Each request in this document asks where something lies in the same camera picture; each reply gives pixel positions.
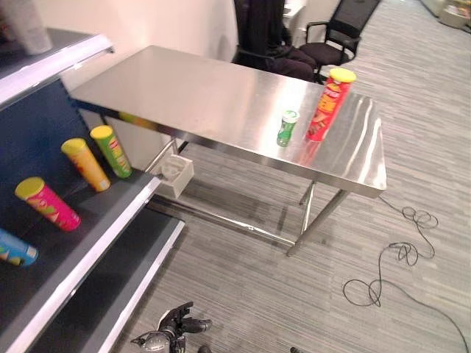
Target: can lid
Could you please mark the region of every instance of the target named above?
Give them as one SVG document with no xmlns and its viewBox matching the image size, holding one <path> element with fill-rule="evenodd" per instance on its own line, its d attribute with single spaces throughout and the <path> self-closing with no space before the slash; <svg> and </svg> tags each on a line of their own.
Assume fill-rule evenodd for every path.
<svg viewBox="0 0 471 353">
<path fill-rule="evenodd" d="M 294 124 L 299 118 L 300 114 L 296 110 L 285 110 L 283 112 L 282 119 L 288 124 Z"/>
<path fill-rule="evenodd" d="M 109 125 L 100 125 L 90 131 L 90 136 L 94 139 L 108 138 L 113 134 L 113 129 Z"/>
<path fill-rule="evenodd" d="M 62 144 L 60 150 L 65 154 L 76 154 L 87 146 L 83 138 L 71 138 Z"/>
<path fill-rule="evenodd" d="M 15 195 L 20 199 L 26 200 L 36 195 L 44 188 L 44 180 L 39 176 L 32 176 L 20 182 L 15 189 Z"/>
<path fill-rule="evenodd" d="M 331 68 L 330 77 L 336 81 L 350 83 L 356 80 L 356 75 L 353 71 L 346 68 Z"/>
</svg>

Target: yellow lid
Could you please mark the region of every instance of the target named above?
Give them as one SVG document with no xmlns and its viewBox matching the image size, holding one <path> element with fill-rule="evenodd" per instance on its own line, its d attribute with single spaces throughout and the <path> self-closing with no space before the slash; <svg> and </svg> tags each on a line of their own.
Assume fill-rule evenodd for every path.
<svg viewBox="0 0 471 353">
<path fill-rule="evenodd" d="M 71 138 L 62 144 L 60 150 L 65 154 L 77 154 L 87 146 L 83 138 Z"/>
<path fill-rule="evenodd" d="M 330 77 L 336 81 L 350 83 L 356 80 L 356 75 L 353 71 L 346 68 L 331 68 Z"/>
<path fill-rule="evenodd" d="M 95 139 L 107 138 L 113 134 L 113 129 L 109 125 L 100 125 L 90 131 L 90 136 Z"/>
<path fill-rule="evenodd" d="M 15 189 L 15 195 L 20 199 L 26 200 L 31 196 L 36 195 L 44 188 L 44 180 L 39 176 L 33 176 L 25 179 L 18 184 Z"/>
</svg>

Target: pink pringles can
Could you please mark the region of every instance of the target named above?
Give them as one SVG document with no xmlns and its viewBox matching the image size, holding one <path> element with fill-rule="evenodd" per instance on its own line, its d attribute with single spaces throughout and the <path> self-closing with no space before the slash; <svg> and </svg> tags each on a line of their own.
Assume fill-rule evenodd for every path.
<svg viewBox="0 0 471 353">
<path fill-rule="evenodd" d="M 15 195 L 62 230 L 70 232 L 80 225 L 79 215 L 40 177 L 34 176 L 20 182 L 15 189 Z"/>
</svg>

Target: robotic arm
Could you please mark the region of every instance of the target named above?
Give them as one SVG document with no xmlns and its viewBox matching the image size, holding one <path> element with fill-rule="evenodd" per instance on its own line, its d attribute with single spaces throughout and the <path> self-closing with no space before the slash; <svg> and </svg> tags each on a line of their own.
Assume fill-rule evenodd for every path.
<svg viewBox="0 0 471 353">
<path fill-rule="evenodd" d="M 141 351 L 154 353 L 184 353 L 184 333 L 199 333 L 210 329 L 211 320 L 185 318 L 190 313 L 193 302 L 185 303 L 168 310 L 160 318 L 157 331 L 146 332 L 131 340 L 140 346 Z"/>
</svg>

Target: table top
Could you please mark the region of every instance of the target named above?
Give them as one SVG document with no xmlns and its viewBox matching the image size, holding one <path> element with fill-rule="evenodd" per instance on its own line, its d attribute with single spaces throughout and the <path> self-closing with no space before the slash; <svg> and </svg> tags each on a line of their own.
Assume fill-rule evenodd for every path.
<svg viewBox="0 0 471 353">
<path fill-rule="evenodd" d="M 305 133 L 322 90 L 299 79 L 149 46 L 72 96 L 89 107 L 120 112 L 135 125 L 377 197 L 386 189 L 386 168 L 374 102 L 350 91 L 327 137 L 316 143 Z M 280 147 L 277 132 L 286 109 L 297 110 L 300 119 L 289 145 Z"/>
</svg>

